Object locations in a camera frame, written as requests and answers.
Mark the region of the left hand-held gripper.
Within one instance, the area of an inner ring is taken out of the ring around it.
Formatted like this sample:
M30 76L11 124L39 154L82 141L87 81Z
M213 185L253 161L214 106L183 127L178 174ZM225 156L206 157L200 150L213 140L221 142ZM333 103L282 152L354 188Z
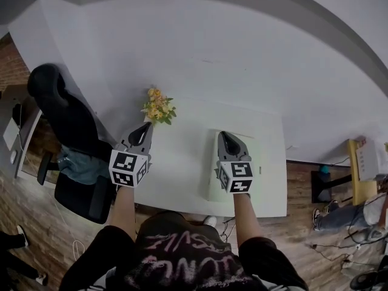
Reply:
M136 188L149 172L151 166L153 124L143 122L127 129L112 150L109 162L113 184Z

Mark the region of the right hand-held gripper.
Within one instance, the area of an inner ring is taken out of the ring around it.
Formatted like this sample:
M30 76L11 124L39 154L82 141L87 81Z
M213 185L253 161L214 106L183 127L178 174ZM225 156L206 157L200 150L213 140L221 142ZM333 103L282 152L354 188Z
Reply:
M246 144L235 135L221 131L218 135L218 157L226 160L251 160ZM248 193L253 185L253 163L251 161L217 162L221 188L229 194Z

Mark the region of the pale green mat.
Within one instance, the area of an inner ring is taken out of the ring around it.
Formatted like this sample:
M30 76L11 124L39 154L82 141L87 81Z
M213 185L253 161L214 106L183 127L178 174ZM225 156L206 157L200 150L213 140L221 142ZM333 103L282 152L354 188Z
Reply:
M218 135L221 132L221 130L215 130L211 129L210 131L210 140L206 147L206 171L205 171L205 177L206 177L206 183L207 185L203 188L204 191L204 197L207 201L210 202L231 202L233 200L232 195L226 193L220 185L220 182L217 175L217 162L221 161L218 157ZM249 193L253 194L258 191L258 185L260 181L261 176L261 170L260 170L260 147L258 142L255 138L251 136L245 136L238 133L232 133L229 132L236 137L238 137L241 141L243 141L249 151L249 156L251 157L251 160L226 160L226 161L251 161L253 163L253 185L251 186Z

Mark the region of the person's left forearm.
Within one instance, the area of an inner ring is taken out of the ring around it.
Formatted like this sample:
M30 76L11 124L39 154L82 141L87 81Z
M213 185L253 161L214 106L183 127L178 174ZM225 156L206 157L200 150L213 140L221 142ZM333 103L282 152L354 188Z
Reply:
M133 188L119 188L109 224L125 231L132 240L136 240L136 215Z

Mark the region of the person's right forearm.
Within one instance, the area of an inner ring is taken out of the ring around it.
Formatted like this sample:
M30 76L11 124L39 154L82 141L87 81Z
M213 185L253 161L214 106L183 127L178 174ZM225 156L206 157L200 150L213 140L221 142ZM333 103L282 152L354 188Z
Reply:
M262 237L259 222L255 215L249 194L240 193L233 195L236 240L238 248L252 238Z

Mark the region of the yellow artificial flower bouquet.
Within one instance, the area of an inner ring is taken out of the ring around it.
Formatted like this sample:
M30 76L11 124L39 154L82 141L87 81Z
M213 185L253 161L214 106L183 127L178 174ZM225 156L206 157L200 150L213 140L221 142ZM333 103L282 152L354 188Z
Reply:
M152 87L147 92L148 101L143 104L141 113L145 114L145 120L156 124L172 124L176 117L176 107L172 105L173 98L163 95L160 89Z

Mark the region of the white table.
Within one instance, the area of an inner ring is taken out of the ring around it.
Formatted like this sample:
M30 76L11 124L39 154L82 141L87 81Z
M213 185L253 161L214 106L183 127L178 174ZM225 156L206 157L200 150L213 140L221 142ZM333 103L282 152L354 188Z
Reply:
M261 176L258 191L250 194L256 216L287 214L286 148L282 120L277 115L179 98L171 125L157 125L153 132L152 166L135 190L135 201L160 209L199 215L231 217L233 200L210 202L207 185L206 147L211 129L256 139L260 147Z

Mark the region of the teal garment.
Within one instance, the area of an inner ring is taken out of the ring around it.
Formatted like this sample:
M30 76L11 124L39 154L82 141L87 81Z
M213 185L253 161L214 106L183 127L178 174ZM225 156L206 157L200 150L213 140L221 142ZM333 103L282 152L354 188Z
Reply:
M110 178L109 166L106 162L64 145L57 157L57 163L61 173L81 184L93 185L99 176Z

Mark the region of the black office chair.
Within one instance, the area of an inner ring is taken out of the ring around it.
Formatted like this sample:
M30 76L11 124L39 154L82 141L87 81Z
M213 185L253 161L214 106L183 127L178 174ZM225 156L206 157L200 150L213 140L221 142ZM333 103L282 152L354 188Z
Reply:
M112 146L98 137L98 132L89 109L65 87L59 68L54 64L43 64L31 72L27 89L42 114L47 119L62 146L94 156L109 165ZM55 200L71 212L97 224L107 221L115 186L111 179L98 177L93 185L78 183L59 171L57 158L45 152L37 174L43 184L47 172L59 173L55 184Z

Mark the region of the person's black printed t-shirt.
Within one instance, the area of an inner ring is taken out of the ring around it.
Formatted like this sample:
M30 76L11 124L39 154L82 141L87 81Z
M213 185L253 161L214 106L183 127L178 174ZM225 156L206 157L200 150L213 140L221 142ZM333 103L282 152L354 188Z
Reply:
M136 239L115 226L98 232L59 291L308 291L287 257L263 237L233 253L216 229L175 212L147 219Z

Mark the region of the silver laptop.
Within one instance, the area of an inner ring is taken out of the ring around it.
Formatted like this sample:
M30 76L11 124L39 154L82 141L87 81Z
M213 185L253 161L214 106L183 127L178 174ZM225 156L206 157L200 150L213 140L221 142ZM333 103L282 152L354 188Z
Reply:
M11 118L3 132L3 139L7 148L11 151L19 135L22 126L22 105L20 103L13 107Z

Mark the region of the white microwave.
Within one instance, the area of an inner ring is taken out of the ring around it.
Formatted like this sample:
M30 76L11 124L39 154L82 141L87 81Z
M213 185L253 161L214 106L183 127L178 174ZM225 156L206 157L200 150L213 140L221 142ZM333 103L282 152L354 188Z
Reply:
M356 149L356 158L360 181L376 180L379 169L375 141L369 138L362 140Z

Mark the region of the yellow wooden desk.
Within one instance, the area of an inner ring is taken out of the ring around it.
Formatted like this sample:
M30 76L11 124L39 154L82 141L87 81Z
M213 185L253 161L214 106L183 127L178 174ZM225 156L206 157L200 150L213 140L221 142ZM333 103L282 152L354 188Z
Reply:
M345 201L352 200L353 205L358 205L377 194L377 183L375 180L361 181L359 177L361 172L358 169L356 150L364 143L365 140L347 140L347 151L349 154L351 171L349 175L331 180L329 172L324 173L320 170L311 171L311 191L313 204L331 202L332 189L348 182L352 183L352 197L345 199Z

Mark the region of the dark desk with white frame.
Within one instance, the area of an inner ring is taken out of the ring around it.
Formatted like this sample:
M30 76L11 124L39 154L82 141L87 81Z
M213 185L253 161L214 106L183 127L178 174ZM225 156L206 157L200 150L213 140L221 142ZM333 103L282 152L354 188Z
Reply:
M3 139L3 132L11 118L13 107L17 103L22 105L22 126L10 151ZM6 92L2 94L0 99L0 171L6 178L14 179L17 177L40 115L41 111L32 97L16 96L12 93L6 94ZM17 151L17 155L15 163L11 164L10 155L13 150Z

